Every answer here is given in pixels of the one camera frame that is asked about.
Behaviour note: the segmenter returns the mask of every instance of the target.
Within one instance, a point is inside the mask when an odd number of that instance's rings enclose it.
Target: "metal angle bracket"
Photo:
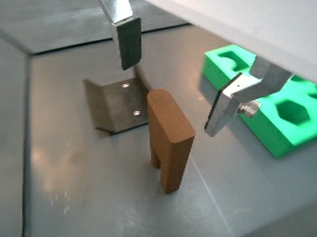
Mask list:
[[[136,78],[101,86],[85,80],[94,127],[117,133],[148,124],[149,86],[136,68]]]

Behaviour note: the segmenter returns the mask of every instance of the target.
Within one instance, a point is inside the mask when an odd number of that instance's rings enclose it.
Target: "hole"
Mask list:
[[[228,57],[236,62],[236,67],[233,68],[235,71],[241,71],[244,69],[249,69],[248,64],[244,62],[240,56],[236,55],[233,51],[228,51],[220,54],[221,57]]]
[[[293,75],[292,76],[292,81],[304,81],[304,79],[300,78],[299,76]]]
[[[291,123],[300,125],[310,121],[310,113],[304,106],[296,104],[293,101],[285,101],[276,105],[279,116]]]
[[[310,96],[311,96],[312,98],[317,99],[317,93],[310,94]]]

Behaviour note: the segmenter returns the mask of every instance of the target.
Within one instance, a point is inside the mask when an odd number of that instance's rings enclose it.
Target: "bolt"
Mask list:
[[[134,116],[140,116],[142,114],[142,112],[140,110],[134,111]]]
[[[248,103],[244,103],[239,109],[240,114],[245,114],[249,118],[255,117],[261,108],[261,103],[257,100],[253,100]]]
[[[125,83],[124,84],[124,88],[128,88],[130,85],[129,85],[129,83]]]

